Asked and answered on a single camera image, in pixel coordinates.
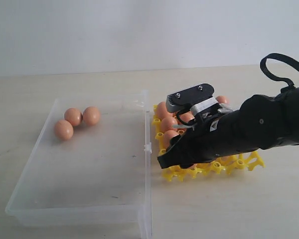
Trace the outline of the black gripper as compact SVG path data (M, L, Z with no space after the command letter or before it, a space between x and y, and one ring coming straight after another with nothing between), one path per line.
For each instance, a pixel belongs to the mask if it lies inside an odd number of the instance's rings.
M179 165L209 163L218 157L243 153L244 140L239 128L239 112L208 120L170 140L166 152L157 158L162 169Z

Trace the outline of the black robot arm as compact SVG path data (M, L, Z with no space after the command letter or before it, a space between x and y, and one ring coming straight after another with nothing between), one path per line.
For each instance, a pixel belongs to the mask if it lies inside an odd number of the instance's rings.
M194 119L157 158L161 168L188 168L218 157L299 145L299 87L285 87L275 97L253 95L238 110L220 104L213 93L211 85L202 84L167 97L168 111L191 112Z

